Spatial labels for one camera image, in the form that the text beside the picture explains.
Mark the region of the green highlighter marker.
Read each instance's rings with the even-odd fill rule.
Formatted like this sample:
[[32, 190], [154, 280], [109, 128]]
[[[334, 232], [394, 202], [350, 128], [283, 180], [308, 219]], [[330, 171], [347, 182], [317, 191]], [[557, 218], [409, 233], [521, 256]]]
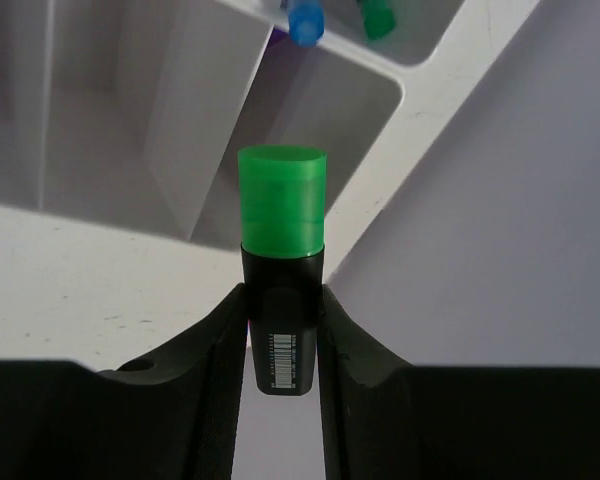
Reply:
[[238, 154], [241, 257], [259, 390], [312, 388], [324, 264], [327, 155], [254, 145]]

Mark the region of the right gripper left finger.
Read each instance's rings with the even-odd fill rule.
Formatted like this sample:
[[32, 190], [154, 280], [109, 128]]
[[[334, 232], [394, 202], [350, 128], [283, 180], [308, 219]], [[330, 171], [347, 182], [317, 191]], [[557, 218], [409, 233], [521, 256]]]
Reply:
[[0, 479], [227, 479], [245, 290], [115, 370], [0, 360]]

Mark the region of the blue ballpoint pen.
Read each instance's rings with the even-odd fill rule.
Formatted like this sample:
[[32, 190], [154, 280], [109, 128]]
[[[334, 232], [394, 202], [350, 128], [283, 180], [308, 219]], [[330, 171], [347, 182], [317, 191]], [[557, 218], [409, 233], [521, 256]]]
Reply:
[[291, 40], [301, 47], [314, 47], [324, 34], [324, 11], [319, 0], [281, 0]]

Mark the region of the green gel pen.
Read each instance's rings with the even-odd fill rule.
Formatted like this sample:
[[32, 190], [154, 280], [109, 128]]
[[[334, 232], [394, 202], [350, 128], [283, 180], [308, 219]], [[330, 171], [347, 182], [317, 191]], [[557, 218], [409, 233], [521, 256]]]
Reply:
[[395, 15], [388, 0], [358, 0], [356, 4], [369, 40], [384, 38], [395, 29]]

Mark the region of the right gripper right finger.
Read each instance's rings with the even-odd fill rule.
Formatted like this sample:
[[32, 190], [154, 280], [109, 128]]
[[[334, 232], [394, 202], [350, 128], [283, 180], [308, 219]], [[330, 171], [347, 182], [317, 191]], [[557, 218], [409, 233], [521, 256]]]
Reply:
[[600, 479], [600, 368], [415, 366], [325, 291], [330, 479]]

